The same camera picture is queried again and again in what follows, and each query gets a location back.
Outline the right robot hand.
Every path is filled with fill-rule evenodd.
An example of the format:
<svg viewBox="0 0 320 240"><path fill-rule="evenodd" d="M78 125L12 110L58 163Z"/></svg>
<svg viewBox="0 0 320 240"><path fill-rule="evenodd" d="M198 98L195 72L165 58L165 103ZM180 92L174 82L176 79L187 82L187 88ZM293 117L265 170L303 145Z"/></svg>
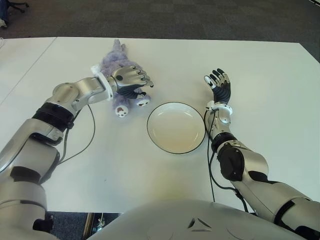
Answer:
<svg viewBox="0 0 320 240"><path fill-rule="evenodd" d="M204 81L213 92L215 103L228 104L231 98L231 82L228 75L220 68L204 76Z"/></svg>

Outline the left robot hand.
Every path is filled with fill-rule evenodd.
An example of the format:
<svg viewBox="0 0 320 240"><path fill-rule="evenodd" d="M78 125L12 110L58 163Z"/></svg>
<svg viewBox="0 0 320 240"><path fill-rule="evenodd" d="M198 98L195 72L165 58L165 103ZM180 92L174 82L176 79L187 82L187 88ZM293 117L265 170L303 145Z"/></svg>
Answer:
<svg viewBox="0 0 320 240"><path fill-rule="evenodd" d="M146 86L154 87L154 83L147 73L135 65L115 70L107 77L107 81L114 94L128 99L142 99L145 93L137 93L136 90Z"/></svg>

